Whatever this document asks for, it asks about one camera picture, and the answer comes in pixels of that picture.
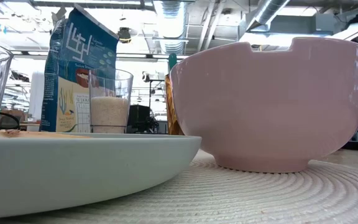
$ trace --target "ceiling duct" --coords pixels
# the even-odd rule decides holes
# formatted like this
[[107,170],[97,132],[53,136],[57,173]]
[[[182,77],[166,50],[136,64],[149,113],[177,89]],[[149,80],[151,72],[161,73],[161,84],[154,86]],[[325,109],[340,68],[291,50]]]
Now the ceiling duct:
[[[4,2],[26,2],[26,0],[4,0]],[[40,7],[74,7],[77,4],[84,9],[133,9],[154,11],[149,0],[128,1],[84,1],[84,0],[31,0],[32,6]]]
[[248,23],[247,31],[270,23],[289,1],[290,0],[260,0],[253,18]]
[[[183,38],[186,25],[186,3],[181,1],[154,1],[158,17],[158,33],[166,38]],[[160,40],[164,54],[183,54],[184,42]]]

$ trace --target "pink bowl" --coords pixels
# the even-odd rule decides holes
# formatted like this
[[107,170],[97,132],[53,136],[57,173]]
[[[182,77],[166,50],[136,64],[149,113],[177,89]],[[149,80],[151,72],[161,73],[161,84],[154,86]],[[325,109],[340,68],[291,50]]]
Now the pink bowl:
[[248,43],[205,50],[170,74],[179,125],[223,167],[297,172],[358,128],[358,44],[295,38],[286,51]]

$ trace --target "exposed pipe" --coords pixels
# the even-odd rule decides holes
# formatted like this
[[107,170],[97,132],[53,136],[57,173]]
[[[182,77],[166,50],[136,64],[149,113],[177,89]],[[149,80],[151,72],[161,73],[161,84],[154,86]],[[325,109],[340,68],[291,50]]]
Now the exposed pipe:
[[209,29],[209,34],[208,34],[208,38],[206,39],[206,42],[205,42],[204,50],[208,49],[209,44],[211,43],[212,36],[214,35],[216,26],[218,25],[219,17],[223,11],[223,6],[224,6],[224,2],[221,1],[218,5],[218,9],[216,10],[215,19],[212,22],[211,28]]
[[[7,0],[7,1],[16,1],[16,2],[25,2],[25,0]],[[54,1],[32,1],[33,6],[41,6],[41,7],[73,7],[75,4],[85,8],[85,9],[133,9],[133,10],[146,10],[146,11],[154,11],[153,6],[148,6],[142,4],[139,1],[127,1],[126,4],[122,3],[110,3],[106,1],[89,1],[84,3],[83,1],[70,1],[70,2],[54,2]]]
[[255,16],[251,19],[246,31],[270,23],[289,1],[290,0],[260,0]]
[[[187,28],[186,28],[186,37],[189,37],[189,24],[190,24],[190,16],[189,13],[187,13]],[[186,48],[187,48],[187,42],[185,42],[185,50],[183,51],[183,54],[186,54]]]
[[198,41],[197,52],[199,52],[203,46],[206,31],[208,30],[209,22],[211,21],[212,13],[214,11],[214,6],[215,6],[215,2],[210,2],[208,5],[208,15],[205,18],[203,30],[201,31],[200,40]]
[[[179,1],[154,1],[158,18],[158,33],[162,37],[183,38],[186,24],[186,3]],[[161,40],[162,52],[165,54],[183,54],[184,42]]]

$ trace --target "ceiling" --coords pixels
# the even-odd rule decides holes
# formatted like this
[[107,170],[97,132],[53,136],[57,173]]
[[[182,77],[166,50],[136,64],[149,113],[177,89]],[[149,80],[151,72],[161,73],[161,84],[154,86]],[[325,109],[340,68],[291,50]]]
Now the ceiling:
[[[186,34],[184,38],[188,41],[185,45],[185,55],[197,52],[198,43],[203,29],[204,20],[210,0],[184,0],[186,5]],[[209,48],[224,44],[237,42],[240,37],[239,24],[245,15],[257,8],[258,0],[223,0],[224,14],[220,14],[214,39]],[[53,29],[52,14],[64,6],[67,10],[65,14],[72,10],[73,3],[81,3],[81,6],[104,24],[108,29],[117,32],[120,27],[129,27],[132,41],[129,44],[119,44],[118,53],[132,54],[160,54],[158,19],[152,10],[152,2],[145,1],[109,1],[109,0],[6,0],[0,1],[0,45],[13,51],[48,51],[50,31]],[[140,10],[140,3],[144,3],[143,10]],[[337,0],[291,0],[278,15],[286,16],[313,16],[316,13],[332,14],[334,12],[347,12],[358,8],[358,0],[337,1]],[[275,50],[279,46],[266,45],[260,50]],[[138,63],[135,68],[126,62],[120,62],[117,67],[130,70],[135,75],[132,102],[148,105],[149,83],[144,83],[141,78],[144,71],[155,74],[156,78],[163,78],[167,73],[166,60],[164,63]],[[43,70],[45,62],[33,62],[32,59],[15,59],[12,63],[12,70],[31,76],[36,70]],[[8,85],[12,89],[21,91],[19,99],[27,101],[29,99],[30,85],[22,83],[17,86],[19,80],[10,80]],[[163,102],[164,92],[157,91],[152,101],[155,111],[164,111]]]

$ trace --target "table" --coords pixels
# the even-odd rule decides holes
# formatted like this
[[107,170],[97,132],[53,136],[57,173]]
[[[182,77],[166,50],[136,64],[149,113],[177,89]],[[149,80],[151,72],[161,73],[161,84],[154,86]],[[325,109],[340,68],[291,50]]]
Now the table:
[[358,168],[358,151],[340,149],[319,160]]
[[358,224],[358,151],[339,150],[322,162],[311,161],[307,170],[289,174],[226,169],[200,151],[187,170],[151,189],[0,219],[0,224],[8,223]]

